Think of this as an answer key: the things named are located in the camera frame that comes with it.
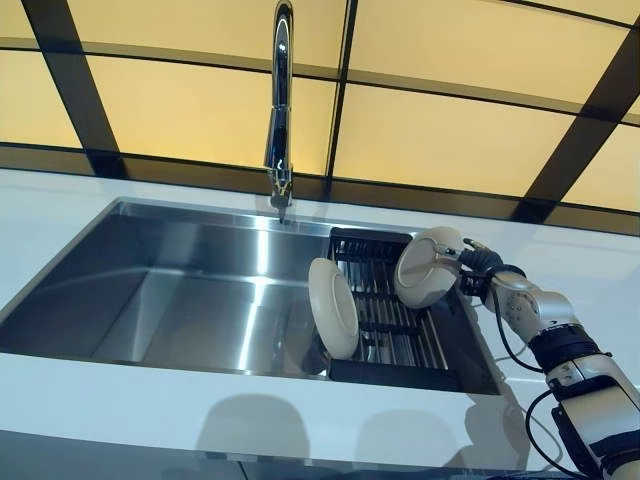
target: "black cable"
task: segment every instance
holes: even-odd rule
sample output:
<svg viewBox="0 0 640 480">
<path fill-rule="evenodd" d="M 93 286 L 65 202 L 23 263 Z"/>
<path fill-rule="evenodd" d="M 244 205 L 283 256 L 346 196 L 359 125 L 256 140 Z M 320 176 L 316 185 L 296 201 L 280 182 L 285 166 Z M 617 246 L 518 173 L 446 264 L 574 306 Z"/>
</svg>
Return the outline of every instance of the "black cable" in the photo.
<svg viewBox="0 0 640 480">
<path fill-rule="evenodd" d="M 533 365 L 529 365 L 528 363 L 524 363 L 522 360 L 516 357 L 515 353 L 513 353 L 513 350 L 511 350 L 511 347 L 507 342 L 507 337 L 504 335 L 504 329 L 502 327 L 502 315 L 500 314 L 500 305 L 498 304 L 498 294 L 496 293 L 495 287 L 491 288 L 491 294 L 493 296 L 493 309 L 496 312 L 496 320 L 498 321 L 498 332 L 500 332 L 500 338 L 502 339 L 502 344 L 504 345 L 504 348 L 509 354 L 509 356 L 511 357 L 511 359 L 521 367 L 526 368 L 527 370 L 531 370 L 532 372 L 537 372 L 537 373 L 544 373 L 544 370 L 542 370 L 541 368 L 534 367 Z"/>
<path fill-rule="evenodd" d="M 589 477 L 587 477 L 586 475 L 572 472 L 571 470 L 568 470 L 563 466 L 558 465 L 553 459 L 551 459 L 551 457 L 549 457 L 546 453 L 542 451 L 542 449 L 538 445 L 538 442 L 536 442 L 536 440 L 533 438 L 533 434 L 531 433 L 531 415 L 533 414 L 533 410 L 536 408 L 536 406 L 546 397 L 551 395 L 551 393 L 552 393 L 551 390 L 547 390 L 546 392 L 541 393 L 536 397 L 536 399 L 533 402 L 531 402 L 531 405 L 529 405 L 529 408 L 527 409 L 527 414 L 524 417 L 524 428 L 527 431 L 527 437 L 529 437 L 529 441 L 531 442 L 531 445 L 533 445 L 533 448 L 536 449 L 536 451 L 540 454 L 542 458 L 544 458 L 547 462 L 549 462 L 549 465 L 558 469 L 562 473 L 565 473 L 572 477 L 579 478 L 580 480 L 589 480 Z"/>
</svg>

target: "faucet spout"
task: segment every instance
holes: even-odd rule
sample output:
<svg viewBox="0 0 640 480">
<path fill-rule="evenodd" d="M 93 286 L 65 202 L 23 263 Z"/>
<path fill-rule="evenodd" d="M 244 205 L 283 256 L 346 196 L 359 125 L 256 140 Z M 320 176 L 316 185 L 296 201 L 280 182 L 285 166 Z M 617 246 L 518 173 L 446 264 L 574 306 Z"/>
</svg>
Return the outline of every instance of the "faucet spout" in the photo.
<svg viewBox="0 0 640 480">
<path fill-rule="evenodd" d="M 291 203 L 293 165 L 291 149 L 293 7 L 289 0 L 276 5 L 273 26 L 272 107 L 267 134 L 264 166 L 271 183 L 271 206 L 284 221 Z"/>
</svg>

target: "plate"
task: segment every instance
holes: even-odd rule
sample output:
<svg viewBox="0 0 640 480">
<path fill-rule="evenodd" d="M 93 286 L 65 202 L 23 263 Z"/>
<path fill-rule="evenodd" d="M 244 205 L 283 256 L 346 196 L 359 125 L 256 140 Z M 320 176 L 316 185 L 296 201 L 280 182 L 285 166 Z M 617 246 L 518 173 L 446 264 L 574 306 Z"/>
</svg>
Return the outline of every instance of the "plate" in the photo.
<svg viewBox="0 0 640 480">
<path fill-rule="evenodd" d="M 316 258 L 309 267 L 309 300 L 318 333 L 331 357 L 345 360 L 358 347 L 358 313 L 338 266 Z"/>
</svg>

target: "backlit panel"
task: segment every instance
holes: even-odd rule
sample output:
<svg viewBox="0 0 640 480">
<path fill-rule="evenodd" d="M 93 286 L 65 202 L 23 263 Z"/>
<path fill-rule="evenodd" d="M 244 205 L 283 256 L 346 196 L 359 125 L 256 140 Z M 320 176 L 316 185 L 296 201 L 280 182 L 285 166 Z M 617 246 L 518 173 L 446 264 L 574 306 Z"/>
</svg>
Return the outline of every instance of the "backlit panel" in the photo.
<svg viewBox="0 0 640 480">
<path fill-rule="evenodd" d="M 260 167 L 270 75 L 144 60 L 89 57 L 122 151 Z M 334 84 L 295 78 L 292 161 L 323 174 Z"/>
<path fill-rule="evenodd" d="M 294 62 L 336 67 L 345 0 L 294 0 Z M 271 58 L 275 1 L 69 0 L 80 39 Z"/>
<path fill-rule="evenodd" d="M 633 24 L 640 15 L 638 0 L 536 0 L 536 3 Z"/>
<path fill-rule="evenodd" d="M 635 102 L 633 102 L 633 105 L 631 105 L 631 108 L 629 109 L 629 113 L 640 115 L 640 96 L 636 99 Z"/>
<path fill-rule="evenodd" d="M 506 2 L 366 0 L 349 65 L 584 103 L 627 33 Z"/>
<path fill-rule="evenodd" d="M 0 141 L 80 146 L 39 52 L 0 51 Z"/>
<path fill-rule="evenodd" d="M 350 85 L 335 174 L 523 195 L 572 120 L 488 102 Z"/>
<path fill-rule="evenodd" d="M 20 0 L 0 0 L 0 37 L 34 38 Z"/>
<path fill-rule="evenodd" d="M 618 125 L 563 201 L 640 211 L 640 128 Z"/>
</svg>

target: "white bowl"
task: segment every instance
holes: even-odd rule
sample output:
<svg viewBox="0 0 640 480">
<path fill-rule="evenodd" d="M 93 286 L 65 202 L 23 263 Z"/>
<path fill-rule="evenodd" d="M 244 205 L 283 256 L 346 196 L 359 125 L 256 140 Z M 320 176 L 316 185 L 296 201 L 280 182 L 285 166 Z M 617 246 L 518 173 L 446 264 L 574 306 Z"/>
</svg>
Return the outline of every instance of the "white bowl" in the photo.
<svg viewBox="0 0 640 480">
<path fill-rule="evenodd" d="M 358 313 L 338 266 L 316 258 L 309 267 L 309 300 L 322 343 L 333 358 L 350 358 L 358 347 Z"/>
<path fill-rule="evenodd" d="M 458 278 L 460 264 L 436 252 L 436 245 L 464 249 L 462 237 L 450 227 L 435 227 L 416 235 L 405 247 L 393 276 L 396 294 L 410 308 L 423 308 L 444 296 Z"/>
</svg>

